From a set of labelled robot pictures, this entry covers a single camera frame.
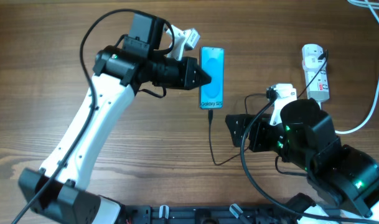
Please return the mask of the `smartphone with blue screen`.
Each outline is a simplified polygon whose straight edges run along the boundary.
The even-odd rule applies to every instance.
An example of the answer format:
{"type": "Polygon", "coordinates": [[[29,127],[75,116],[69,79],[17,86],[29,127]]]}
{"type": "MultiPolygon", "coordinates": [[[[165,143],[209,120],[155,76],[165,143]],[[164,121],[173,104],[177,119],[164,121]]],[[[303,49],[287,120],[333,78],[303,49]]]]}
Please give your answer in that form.
{"type": "Polygon", "coordinates": [[[211,82],[200,87],[199,106],[202,110],[223,107],[225,50],[203,46],[200,49],[200,66],[211,77],[211,82]]]}

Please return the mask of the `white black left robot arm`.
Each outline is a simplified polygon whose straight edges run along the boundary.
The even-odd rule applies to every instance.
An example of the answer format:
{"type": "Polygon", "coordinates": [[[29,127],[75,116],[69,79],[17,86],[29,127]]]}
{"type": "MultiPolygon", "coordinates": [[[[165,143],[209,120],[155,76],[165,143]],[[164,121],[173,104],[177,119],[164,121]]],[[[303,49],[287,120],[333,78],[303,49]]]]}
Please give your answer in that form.
{"type": "Polygon", "coordinates": [[[38,170],[24,169],[19,187],[31,210],[59,223],[129,223],[126,207],[87,191],[91,173],[111,130],[143,84],[163,90],[192,90],[211,77],[196,58],[186,57],[200,39],[167,20],[133,12],[130,31],[99,51],[88,91],[57,147],[38,170]]]}

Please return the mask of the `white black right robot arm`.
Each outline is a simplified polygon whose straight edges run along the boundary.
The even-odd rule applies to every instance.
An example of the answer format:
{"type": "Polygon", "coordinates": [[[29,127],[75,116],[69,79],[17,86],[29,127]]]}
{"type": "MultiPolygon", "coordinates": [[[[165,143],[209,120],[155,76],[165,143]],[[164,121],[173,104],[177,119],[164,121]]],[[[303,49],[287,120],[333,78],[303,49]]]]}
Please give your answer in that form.
{"type": "Polygon", "coordinates": [[[329,114],[315,100],[285,105],[282,122],[270,114],[229,114],[225,122],[234,146],[253,152],[274,151],[306,172],[307,182],[327,203],[364,218],[379,203],[379,164],[335,133],[329,114]]]}

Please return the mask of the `white USB charger plug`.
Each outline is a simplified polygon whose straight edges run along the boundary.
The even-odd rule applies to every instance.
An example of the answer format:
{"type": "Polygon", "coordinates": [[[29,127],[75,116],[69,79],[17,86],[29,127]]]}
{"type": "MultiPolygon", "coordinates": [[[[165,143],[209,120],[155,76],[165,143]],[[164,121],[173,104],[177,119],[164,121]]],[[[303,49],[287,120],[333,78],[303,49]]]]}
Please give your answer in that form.
{"type": "Polygon", "coordinates": [[[317,44],[306,44],[302,47],[302,67],[305,72],[316,73],[325,62],[325,52],[317,44]]]}

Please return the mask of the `white power strip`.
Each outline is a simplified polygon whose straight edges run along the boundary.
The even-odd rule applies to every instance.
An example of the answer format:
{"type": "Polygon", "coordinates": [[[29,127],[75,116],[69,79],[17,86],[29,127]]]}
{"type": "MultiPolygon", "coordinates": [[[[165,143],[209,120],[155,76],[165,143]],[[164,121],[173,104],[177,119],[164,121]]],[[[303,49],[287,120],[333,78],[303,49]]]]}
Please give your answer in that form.
{"type": "Polygon", "coordinates": [[[326,69],[322,69],[306,90],[307,98],[322,103],[330,98],[326,69]]]}

